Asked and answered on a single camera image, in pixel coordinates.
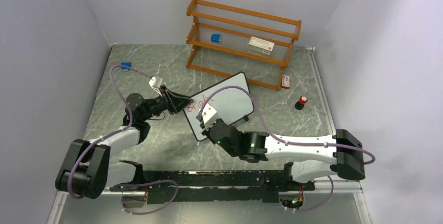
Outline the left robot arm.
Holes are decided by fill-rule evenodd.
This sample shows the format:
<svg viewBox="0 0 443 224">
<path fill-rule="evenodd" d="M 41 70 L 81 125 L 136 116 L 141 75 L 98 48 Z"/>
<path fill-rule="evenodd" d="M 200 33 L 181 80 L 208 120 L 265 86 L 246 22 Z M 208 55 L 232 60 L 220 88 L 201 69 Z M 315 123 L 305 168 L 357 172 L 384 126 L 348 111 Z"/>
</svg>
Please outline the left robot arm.
<svg viewBox="0 0 443 224">
<path fill-rule="evenodd" d="M 140 163 L 110 159 L 122 151 L 141 144 L 150 131 L 148 120 L 168 111 L 177 114 L 193 103 L 189 96 L 170 91 L 162 85 L 159 96 L 145 99 L 132 93 L 125 99 L 123 125 L 116 131 L 91 140 L 74 140 L 55 179 L 55 188 L 75 198 L 95 199 L 108 187 L 127 186 L 136 191 L 143 187 L 145 176 Z"/>
</svg>

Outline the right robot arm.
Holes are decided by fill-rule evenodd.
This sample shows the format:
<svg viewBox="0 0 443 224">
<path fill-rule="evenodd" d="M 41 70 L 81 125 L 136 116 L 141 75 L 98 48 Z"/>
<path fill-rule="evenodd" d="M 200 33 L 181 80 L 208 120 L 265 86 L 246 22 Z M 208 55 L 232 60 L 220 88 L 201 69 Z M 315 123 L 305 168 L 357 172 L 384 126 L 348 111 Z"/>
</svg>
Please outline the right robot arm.
<svg viewBox="0 0 443 224">
<path fill-rule="evenodd" d="M 202 129 L 202 134 L 230 156 L 249 163 L 289 160 L 293 165 L 282 175 L 282 184 L 289 190 L 328 175 L 352 181 L 366 177 L 363 145 L 345 129 L 320 137 L 272 136 L 266 132 L 242 132 L 217 119 L 211 127 Z"/>
</svg>

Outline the whiteboard with black frame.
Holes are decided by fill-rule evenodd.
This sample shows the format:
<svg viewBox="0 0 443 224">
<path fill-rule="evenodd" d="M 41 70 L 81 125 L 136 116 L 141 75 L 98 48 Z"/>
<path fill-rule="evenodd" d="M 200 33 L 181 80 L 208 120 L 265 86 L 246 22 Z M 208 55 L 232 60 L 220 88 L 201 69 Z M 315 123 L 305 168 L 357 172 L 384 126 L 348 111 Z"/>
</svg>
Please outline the whiteboard with black frame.
<svg viewBox="0 0 443 224">
<path fill-rule="evenodd" d="M 213 92 L 226 86 L 238 86 L 247 92 L 250 92 L 245 73 L 238 72 L 194 94 L 191 97 L 193 102 L 184 109 L 185 117 L 196 140 L 203 141 L 206 138 L 201 134 L 202 128 L 200 127 L 199 121 L 196 119 L 201 106 Z M 254 112 L 252 101 L 239 89 L 231 88 L 223 90 L 214 95 L 208 104 L 217 110 L 219 116 L 221 116 L 226 124 L 238 122 Z"/>
</svg>

